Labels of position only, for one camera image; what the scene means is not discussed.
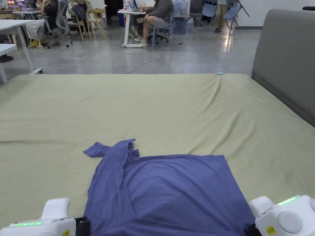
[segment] gray headboard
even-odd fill
[[[251,77],[315,127],[315,12],[269,11]]]

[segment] yellow shoe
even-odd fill
[[[40,43],[41,43],[41,45],[43,45],[43,43],[45,43],[45,40],[41,39]],[[38,40],[33,40],[33,42],[31,42],[29,46],[30,47],[38,47],[39,46],[39,41]]]
[[[39,41],[38,40],[33,40],[33,42],[30,43],[30,47],[38,47],[39,46]]]

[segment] yellow sticker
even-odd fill
[[[62,236],[70,236],[70,229],[67,229],[65,232],[63,232]]]
[[[267,233],[268,233],[269,235],[274,235],[274,234],[277,233],[276,230],[274,229],[274,227],[273,227],[272,225],[269,226],[269,227],[267,227],[266,230],[267,230]]]

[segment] gray hoodie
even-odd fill
[[[171,13],[174,11],[172,0],[156,0],[154,7],[149,8],[149,16],[156,16],[169,23]]]

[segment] man sitting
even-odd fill
[[[143,19],[143,40],[142,44],[147,46],[147,40],[150,34],[151,26],[164,28],[169,26],[171,13],[174,11],[172,0],[154,0],[155,5],[152,8],[143,7],[148,14]]]
[[[42,16],[48,16],[48,24],[51,30],[57,27],[56,18],[58,12],[58,0],[43,0],[41,4],[41,14]],[[45,33],[48,32],[47,26],[45,25],[45,20],[40,19],[26,24],[26,31],[28,37],[34,41],[30,44],[31,47],[39,46],[39,41],[44,38],[44,32],[39,31],[38,28],[44,26]]]

